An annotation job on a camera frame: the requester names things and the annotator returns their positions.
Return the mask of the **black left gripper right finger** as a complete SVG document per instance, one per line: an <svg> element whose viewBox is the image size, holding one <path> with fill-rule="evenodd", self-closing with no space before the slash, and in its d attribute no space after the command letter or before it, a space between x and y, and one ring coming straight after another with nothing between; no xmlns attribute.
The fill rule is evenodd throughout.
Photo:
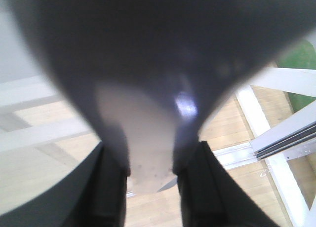
<svg viewBox="0 0 316 227"><path fill-rule="evenodd" d="M199 142L177 174L185 227L276 227L277 224L223 168L207 142Z"/></svg>

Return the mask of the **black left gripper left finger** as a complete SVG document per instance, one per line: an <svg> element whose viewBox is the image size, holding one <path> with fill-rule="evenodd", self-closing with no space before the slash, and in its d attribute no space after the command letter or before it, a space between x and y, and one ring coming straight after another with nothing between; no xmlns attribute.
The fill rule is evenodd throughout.
<svg viewBox="0 0 316 227"><path fill-rule="evenodd" d="M126 172L99 143L69 175L2 214L2 227L123 227Z"/></svg>

